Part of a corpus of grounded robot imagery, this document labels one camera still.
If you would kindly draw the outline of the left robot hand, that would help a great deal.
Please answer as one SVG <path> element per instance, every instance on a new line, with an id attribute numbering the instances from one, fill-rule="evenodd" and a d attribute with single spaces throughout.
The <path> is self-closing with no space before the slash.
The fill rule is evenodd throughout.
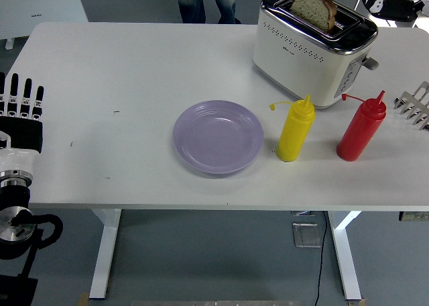
<path id="1" fill-rule="evenodd" d="M 36 156 L 42 152 L 42 103 L 44 87 L 32 96 L 32 80 L 27 78 L 19 93 L 19 75 L 12 74 L 10 87 L 1 73 L 1 171 L 30 173 Z"/>

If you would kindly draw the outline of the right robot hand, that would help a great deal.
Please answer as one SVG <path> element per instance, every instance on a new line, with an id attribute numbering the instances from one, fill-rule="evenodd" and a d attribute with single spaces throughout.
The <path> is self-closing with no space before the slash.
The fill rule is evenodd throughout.
<path id="1" fill-rule="evenodd" d="M 391 21 L 412 22 L 421 12 L 428 16 L 428 0 L 362 0 L 374 17 Z"/>

